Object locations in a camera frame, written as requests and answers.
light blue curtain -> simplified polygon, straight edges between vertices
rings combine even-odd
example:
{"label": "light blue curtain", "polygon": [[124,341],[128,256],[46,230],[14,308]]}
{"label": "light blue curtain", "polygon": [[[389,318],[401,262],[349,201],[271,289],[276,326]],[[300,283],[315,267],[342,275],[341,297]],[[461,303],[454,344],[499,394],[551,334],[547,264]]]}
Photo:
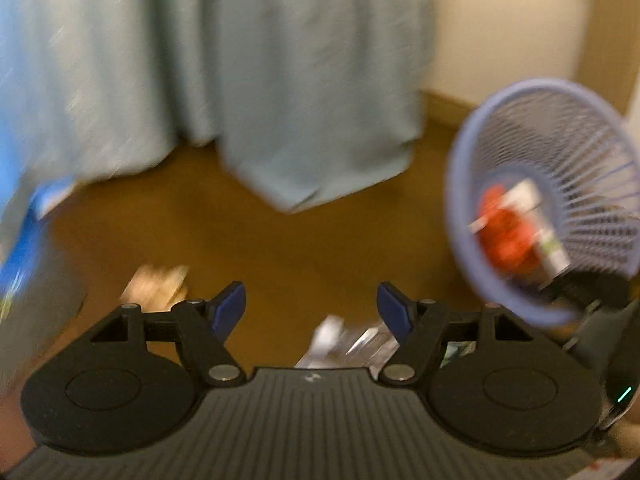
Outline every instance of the light blue curtain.
{"label": "light blue curtain", "polygon": [[0,262],[33,189],[161,161],[180,132],[294,210],[398,174],[433,0],[0,0]]}

red object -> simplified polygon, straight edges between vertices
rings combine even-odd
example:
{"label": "red object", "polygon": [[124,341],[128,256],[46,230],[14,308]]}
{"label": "red object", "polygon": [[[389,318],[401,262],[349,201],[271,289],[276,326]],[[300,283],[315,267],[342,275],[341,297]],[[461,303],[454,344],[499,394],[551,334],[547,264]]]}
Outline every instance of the red object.
{"label": "red object", "polygon": [[504,186],[491,186],[478,210],[485,225],[478,238],[485,256],[495,269],[510,274],[526,274],[538,266],[534,252],[535,231],[527,219],[510,208],[503,208]]}

baseboard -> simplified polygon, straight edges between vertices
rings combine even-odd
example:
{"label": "baseboard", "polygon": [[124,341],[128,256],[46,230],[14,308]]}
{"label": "baseboard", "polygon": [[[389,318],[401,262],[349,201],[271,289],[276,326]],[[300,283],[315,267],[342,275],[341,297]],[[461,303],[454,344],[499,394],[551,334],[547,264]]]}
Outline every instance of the baseboard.
{"label": "baseboard", "polygon": [[456,130],[476,108],[471,103],[431,90],[422,95],[428,120]]}

metal screw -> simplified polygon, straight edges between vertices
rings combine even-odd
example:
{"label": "metal screw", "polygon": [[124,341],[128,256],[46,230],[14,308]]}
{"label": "metal screw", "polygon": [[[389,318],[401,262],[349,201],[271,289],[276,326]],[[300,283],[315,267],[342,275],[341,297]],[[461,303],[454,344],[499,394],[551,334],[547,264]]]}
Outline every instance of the metal screw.
{"label": "metal screw", "polygon": [[240,368],[234,365],[215,365],[209,369],[209,377],[216,381],[233,381],[240,376]]}
{"label": "metal screw", "polygon": [[382,373],[392,381],[408,381],[415,377],[415,370],[409,365],[403,364],[389,365],[382,370]]}
{"label": "metal screw", "polygon": [[562,350],[568,352],[569,350],[571,350],[571,348],[578,344],[578,341],[580,340],[576,336],[573,336],[571,339],[569,339],[569,341],[564,343],[564,346],[562,346]]}
{"label": "metal screw", "polygon": [[596,310],[600,308],[602,302],[600,300],[591,301],[590,304],[587,305],[587,308],[584,309],[585,314],[593,314]]}

ridged black surface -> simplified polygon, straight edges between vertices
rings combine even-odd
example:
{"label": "ridged black surface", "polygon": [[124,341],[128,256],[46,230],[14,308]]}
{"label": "ridged black surface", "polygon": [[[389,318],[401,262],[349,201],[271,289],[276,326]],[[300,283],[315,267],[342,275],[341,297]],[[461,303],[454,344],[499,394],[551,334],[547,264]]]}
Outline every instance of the ridged black surface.
{"label": "ridged black surface", "polygon": [[378,386],[363,369],[262,369],[240,388],[212,391],[185,426],[146,449],[86,458],[40,447],[8,478],[564,480],[590,461],[578,449],[534,459],[474,449],[414,393]]}

